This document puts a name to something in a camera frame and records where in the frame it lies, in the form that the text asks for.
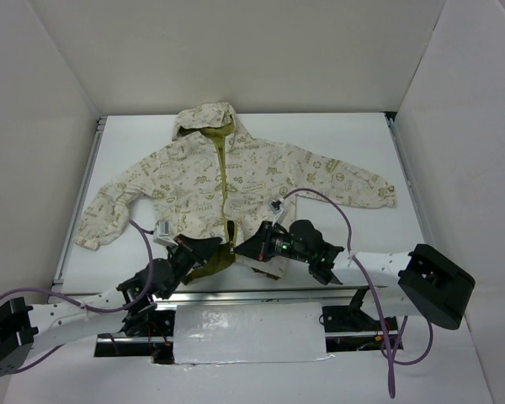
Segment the cream green printed hooded jacket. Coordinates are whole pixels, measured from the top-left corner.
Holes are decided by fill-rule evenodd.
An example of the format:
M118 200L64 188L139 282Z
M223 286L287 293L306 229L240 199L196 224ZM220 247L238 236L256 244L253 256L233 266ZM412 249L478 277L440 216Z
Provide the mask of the cream green printed hooded jacket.
M187 275L192 282L243 263L234 248L271 217L269 203L293 189L349 207L396 206L395 187L379 174L255 138L230 104L202 104L177 115L169 144L100 188L81 215L75 242L90 250L111 243L130 218L130 204L146 196L172 235L221 238L208 264Z

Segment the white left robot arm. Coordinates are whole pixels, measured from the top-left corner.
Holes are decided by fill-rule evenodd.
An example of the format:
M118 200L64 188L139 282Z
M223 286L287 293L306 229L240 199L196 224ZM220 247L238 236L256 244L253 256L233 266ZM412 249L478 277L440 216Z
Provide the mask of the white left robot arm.
M193 268L201 268L219 248L221 239L180 235L166 258L147 266L115 288L80 300L29 305L15 297L0 305L0 377L12 375L28 359L85 337L122 332L143 333L157 309Z

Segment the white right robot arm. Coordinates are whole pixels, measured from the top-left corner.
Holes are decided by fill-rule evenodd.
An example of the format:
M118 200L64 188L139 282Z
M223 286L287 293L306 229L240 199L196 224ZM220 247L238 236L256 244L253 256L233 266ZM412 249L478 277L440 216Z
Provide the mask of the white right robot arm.
M284 229L263 221L257 232L235 248L258 263L277 258L307 265L320 284L357 289L360 299L377 294L386 316L420 315L437 327L460 327L475 279L428 244L410 252L350 252L326 242L309 220Z

